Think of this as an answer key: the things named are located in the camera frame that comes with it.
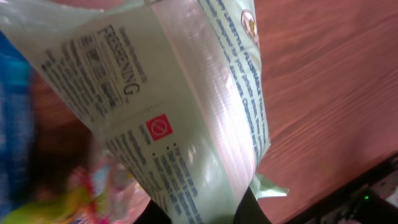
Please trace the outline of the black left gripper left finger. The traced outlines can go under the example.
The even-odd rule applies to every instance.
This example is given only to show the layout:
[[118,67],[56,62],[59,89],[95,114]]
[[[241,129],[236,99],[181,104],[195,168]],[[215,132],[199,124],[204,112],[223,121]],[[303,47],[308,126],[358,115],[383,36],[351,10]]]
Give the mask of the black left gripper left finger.
[[171,219],[151,200],[134,224],[171,224]]

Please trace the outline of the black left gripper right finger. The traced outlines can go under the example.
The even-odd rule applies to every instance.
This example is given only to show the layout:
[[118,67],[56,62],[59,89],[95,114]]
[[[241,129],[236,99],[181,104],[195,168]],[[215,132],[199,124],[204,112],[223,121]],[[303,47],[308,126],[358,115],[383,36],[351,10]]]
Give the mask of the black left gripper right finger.
[[234,216],[234,224],[271,224],[261,210],[252,190],[247,189]]

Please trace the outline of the green yellow candy bag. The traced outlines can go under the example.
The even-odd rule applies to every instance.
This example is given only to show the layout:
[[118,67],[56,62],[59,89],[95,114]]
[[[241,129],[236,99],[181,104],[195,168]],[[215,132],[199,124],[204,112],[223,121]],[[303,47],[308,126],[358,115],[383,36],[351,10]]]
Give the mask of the green yellow candy bag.
[[134,223],[150,202],[125,167],[110,154],[86,170],[75,169],[67,191],[52,200],[30,201],[1,215],[1,223]]

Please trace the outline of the pale green wipes packet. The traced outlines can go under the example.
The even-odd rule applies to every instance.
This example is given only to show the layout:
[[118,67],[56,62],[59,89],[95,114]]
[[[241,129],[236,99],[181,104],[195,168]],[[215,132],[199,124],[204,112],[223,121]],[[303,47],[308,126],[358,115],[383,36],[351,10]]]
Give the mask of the pale green wipes packet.
[[253,0],[2,1],[1,32],[173,223],[232,223],[271,145]]

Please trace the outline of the blue cookie pack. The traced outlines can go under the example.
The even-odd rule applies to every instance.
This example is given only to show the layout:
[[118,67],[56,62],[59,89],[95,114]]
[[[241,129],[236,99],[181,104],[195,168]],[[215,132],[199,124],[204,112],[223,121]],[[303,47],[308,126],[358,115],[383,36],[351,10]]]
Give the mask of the blue cookie pack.
[[1,218],[24,203],[29,188],[31,84],[32,67],[1,34]]

